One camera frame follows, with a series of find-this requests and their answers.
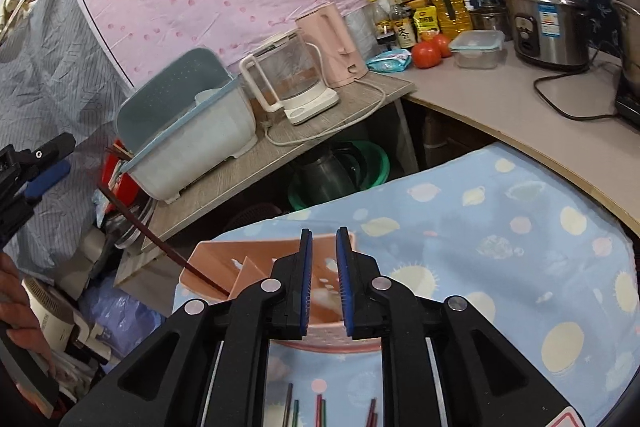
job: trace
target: curved countertop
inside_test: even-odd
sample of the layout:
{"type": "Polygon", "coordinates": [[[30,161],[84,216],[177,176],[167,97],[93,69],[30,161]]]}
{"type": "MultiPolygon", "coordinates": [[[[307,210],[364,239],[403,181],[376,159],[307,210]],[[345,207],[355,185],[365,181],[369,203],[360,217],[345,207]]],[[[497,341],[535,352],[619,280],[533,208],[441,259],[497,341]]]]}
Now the curved countertop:
{"type": "MultiPolygon", "coordinates": [[[[534,92],[536,78],[553,74],[519,60],[508,43],[495,70],[464,70],[453,58],[429,70],[392,76],[417,90],[412,102],[474,126],[531,156],[581,188],[640,235],[640,130],[625,120],[563,118],[534,92]]],[[[620,61],[598,54],[585,74],[543,83],[545,95],[575,116],[614,110],[620,61]]]]}

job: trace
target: glass kettle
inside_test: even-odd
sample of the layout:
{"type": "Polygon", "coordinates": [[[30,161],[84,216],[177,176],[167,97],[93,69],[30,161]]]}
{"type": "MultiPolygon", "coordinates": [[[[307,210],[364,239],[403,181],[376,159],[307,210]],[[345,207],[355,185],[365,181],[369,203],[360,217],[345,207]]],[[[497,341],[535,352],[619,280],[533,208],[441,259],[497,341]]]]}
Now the glass kettle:
{"type": "Polygon", "coordinates": [[[316,68],[309,47],[318,53],[322,65],[320,50],[305,42],[299,29],[269,38],[239,63],[262,108],[267,112],[284,108],[292,123],[302,123],[338,102],[337,93],[326,86],[316,68]]]}

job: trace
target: finger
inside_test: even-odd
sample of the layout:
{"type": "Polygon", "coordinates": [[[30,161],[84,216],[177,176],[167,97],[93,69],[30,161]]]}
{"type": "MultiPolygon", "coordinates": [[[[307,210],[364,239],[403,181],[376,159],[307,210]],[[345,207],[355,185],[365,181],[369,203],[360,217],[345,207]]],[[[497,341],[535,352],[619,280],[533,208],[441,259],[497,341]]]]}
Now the finger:
{"type": "Polygon", "coordinates": [[[16,279],[20,279],[20,273],[18,269],[15,267],[14,262],[4,252],[0,252],[0,271],[7,272],[10,275],[13,275],[16,279]]]}
{"type": "Polygon", "coordinates": [[[18,328],[38,328],[40,323],[31,311],[31,308],[24,304],[0,303],[0,320],[18,328]]]}
{"type": "Polygon", "coordinates": [[[22,395],[22,397],[27,402],[29,402],[32,405],[36,406],[38,408],[38,410],[44,416],[47,416],[47,417],[49,416],[49,414],[50,414],[49,407],[50,406],[47,405],[46,403],[44,403],[43,400],[41,399],[41,397],[37,393],[32,393],[31,391],[28,391],[23,386],[21,386],[19,383],[17,383],[15,386],[18,388],[18,392],[22,395]]]}
{"type": "Polygon", "coordinates": [[[7,330],[6,334],[16,346],[41,355],[47,360],[49,368],[51,369],[51,348],[49,344],[47,344],[47,340],[44,338],[40,329],[23,328],[21,330],[7,330]]]}
{"type": "Polygon", "coordinates": [[[4,293],[9,297],[11,302],[17,302],[25,306],[29,305],[29,296],[20,284],[20,280],[3,271],[0,271],[0,293],[4,293]]]}

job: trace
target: power cord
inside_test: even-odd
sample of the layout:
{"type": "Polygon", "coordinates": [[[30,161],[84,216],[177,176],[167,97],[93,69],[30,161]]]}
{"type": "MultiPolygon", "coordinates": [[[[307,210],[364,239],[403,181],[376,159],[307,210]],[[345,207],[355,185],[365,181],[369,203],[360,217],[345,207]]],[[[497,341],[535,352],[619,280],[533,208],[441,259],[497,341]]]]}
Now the power cord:
{"type": "Polygon", "coordinates": [[[300,145],[302,143],[311,142],[311,141],[314,141],[314,140],[316,140],[318,138],[322,138],[324,136],[330,136],[332,134],[336,134],[336,133],[338,133],[338,132],[340,132],[342,130],[345,130],[345,129],[351,127],[352,125],[356,125],[357,123],[360,123],[361,121],[369,118],[372,114],[374,114],[377,110],[379,110],[380,107],[382,107],[383,103],[385,103],[386,92],[381,87],[378,87],[375,84],[371,84],[369,82],[366,82],[365,80],[355,80],[355,82],[357,82],[358,84],[364,84],[364,86],[370,87],[370,88],[375,89],[376,91],[382,93],[382,97],[380,98],[380,100],[378,100],[378,103],[376,103],[376,105],[373,107],[373,109],[371,109],[369,112],[367,112],[367,114],[364,114],[363,116],[360,116],[360,117],[356,118],[354,121],[352,121],[350,123],[346,123],[344,125],[341,125],[340,127],[334,127],[333,129],[322,131],[321,133],[316,134],[314,136],[309,136],[307,138],[301,138],[299,140],[291,140],[291,141],[288,141],[288,142],[276,142],[273,138],[271,138],[271,136],[269,136],[269,128],[271,127],[271,124],[269,124],[268,122],[264,122],[262,124],[262,126],[264,127],[264,137],[271,144],[275,145],[276,147],[289,147],[290,145],[300,145]]]}
{"type": "Polygon", "coordinates": [[[550,80],[557,80],[558,78],[564,78],[566,76],[575,76],[577,74],[586,73],[593,66],[593,62],[595,61],[596,57],[598,56],[598,53],[600,52],[600,48],[602,47],[603,44],[609,44],[609,43],[608,42],[601,42],[600,45],[597,47],[596,52],[593,54],[593,57],[591,57],[591,59],[589,60],[587,65],[583,69],[581,69],[580,71],[575,71],[573,73],[552,74],[551,76],[542,76],[542,77],[537,78],[536,80],[533,81],[533,89],[536,91],[536,93],[539,95],[539,97],[542,98],[542,100],[544,100],[546,103],[548,103],[548,105],[550,105],[551,108],[553,110],[555,110],[558,114],[560,114],[560,116],[563,116],[563,117],[565,117],[565,118],[567,118],[569,120],[574,120],[574,121],[577,121],[577,122],[587,122],[587,121],[593,121],[593,120],[605,120],[606,118],[616,118],[618,116],[617,113],[596,114],[594,116],[574,116],[572,114],[569,114],[569,113],[563,111],[555,103],[551,102],[551,100],[549,100],[546,97],[546,95],[544,93],[542,93],[542,91],[540,91],[540,88],[538,87],[538,84],[540,84],[541,82],[548,82],[550,80]]]}

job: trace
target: blue lid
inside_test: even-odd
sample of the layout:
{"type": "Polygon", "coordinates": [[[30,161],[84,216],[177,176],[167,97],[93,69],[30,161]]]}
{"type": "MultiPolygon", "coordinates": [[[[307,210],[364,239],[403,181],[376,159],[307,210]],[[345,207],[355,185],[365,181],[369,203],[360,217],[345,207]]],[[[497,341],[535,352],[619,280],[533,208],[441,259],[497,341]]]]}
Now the blue lid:
{"type": "Polygon", "coordinates": [[[496,30],[471,30],[462,32],[453,42],[449,44],[449,49],[454,53],[460,52],[493,52],[502,49],[504,44],[504,33],[496,30]]]}

